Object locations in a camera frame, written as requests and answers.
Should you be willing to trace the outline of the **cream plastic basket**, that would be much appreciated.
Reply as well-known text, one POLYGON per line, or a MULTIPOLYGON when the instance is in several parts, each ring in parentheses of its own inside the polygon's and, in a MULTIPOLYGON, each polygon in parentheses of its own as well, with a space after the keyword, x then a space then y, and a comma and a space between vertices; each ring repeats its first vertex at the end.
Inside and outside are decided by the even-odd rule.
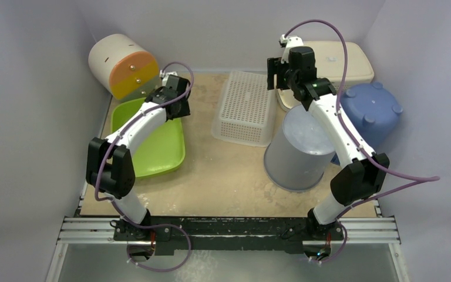
MULTIPOLYGON (((315 52, 315 66, 318 77, 328 78, 335 90, 339 89, 342 73, 344 70, 344 50, 339 41, 305 41, 305 46, 309 46, 315 52)), ((372 65, 362 50, 353 42, 346 43, 348 53, 348 66, 344 84, 344 90, 353 85, 369 83, 374 79, 372 65)), ((277 90, 278 103, 284 111, 289 111, 294 106, 300 104, 292 94, 292 91, 277 90)))

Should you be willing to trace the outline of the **white perforated tray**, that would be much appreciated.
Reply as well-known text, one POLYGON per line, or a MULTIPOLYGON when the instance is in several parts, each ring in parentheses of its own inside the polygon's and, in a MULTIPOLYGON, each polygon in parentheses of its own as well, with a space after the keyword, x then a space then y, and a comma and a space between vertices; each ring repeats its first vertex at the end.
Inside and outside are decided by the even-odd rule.
POLYGON ((272 140, 276 107, 266 75, 234 70, 218 99, 211 134, 225 142, 266 147, 272 140))

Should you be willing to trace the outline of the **grey plastic bucket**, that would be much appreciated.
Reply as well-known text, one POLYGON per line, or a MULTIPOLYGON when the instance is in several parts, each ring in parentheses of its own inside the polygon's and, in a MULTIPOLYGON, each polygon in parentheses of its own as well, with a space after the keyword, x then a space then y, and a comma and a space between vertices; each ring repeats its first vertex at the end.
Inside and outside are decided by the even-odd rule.
POLYGON ((317 120, 302 105, 290 109, 264 153, 264 170, 278 187, 304 192, 315 187, 335 149, 317 120))

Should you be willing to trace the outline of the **blue plastic bucket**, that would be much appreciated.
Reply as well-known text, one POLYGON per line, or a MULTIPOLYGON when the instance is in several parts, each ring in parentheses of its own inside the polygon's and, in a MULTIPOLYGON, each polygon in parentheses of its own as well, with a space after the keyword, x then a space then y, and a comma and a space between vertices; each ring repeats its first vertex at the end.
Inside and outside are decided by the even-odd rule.
POLYGON ((391 134, 403 113, 403 107, 394 95, 378 81, 353 85, 345 90, 341 106, 373 149, 377 149, 391 134))

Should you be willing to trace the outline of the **green plastic tray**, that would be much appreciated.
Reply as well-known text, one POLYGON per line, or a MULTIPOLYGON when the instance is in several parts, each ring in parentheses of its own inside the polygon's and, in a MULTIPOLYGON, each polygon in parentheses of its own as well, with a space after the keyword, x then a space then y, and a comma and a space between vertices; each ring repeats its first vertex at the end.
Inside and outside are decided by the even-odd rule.
MULTIPOLYGON (((144 99, 136 99, 113 107, 110 131, 120 129, 141 107, 144 99)), ((180 119, 170 120, 156 129, 132 157, 138 179, 155 177, 177 170, 186 155, 184 130, 180 119)))

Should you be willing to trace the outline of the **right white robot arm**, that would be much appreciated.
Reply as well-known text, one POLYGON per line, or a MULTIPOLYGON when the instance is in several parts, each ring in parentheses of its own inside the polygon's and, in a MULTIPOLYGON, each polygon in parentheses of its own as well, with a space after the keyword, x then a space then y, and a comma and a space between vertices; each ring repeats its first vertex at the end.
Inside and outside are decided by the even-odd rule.
POLYGON ((342 168, 330 182, 330 194, 307 214, 308 235, 320 239, 350 206, 381 190, 389 158, 375 153, 352 124, 345 124, 348 117, 340 107, 334 86, 317 74, 313 49, 292 47, 287 55, 286 59, 267 59, 267 88, 293 92, 294 98, 322 126, 342 168))

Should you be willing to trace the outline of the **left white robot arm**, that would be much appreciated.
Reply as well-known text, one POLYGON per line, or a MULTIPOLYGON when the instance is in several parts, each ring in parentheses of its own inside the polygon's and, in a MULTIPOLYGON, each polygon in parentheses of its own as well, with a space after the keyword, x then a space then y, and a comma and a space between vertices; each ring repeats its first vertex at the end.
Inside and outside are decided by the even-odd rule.
POLYGON ((145 97, 122 127, 104 139, 94 137, 88 144, 86 182, 94 187, 96 201, 109 201, 121 220, 129 223, 129 233, 136 240, 147 239, 155 226, 133 191, 133 155, 155 130, 190 115, 188 99, 193 85, 193 78, 165 74, 162 85, 145 97))

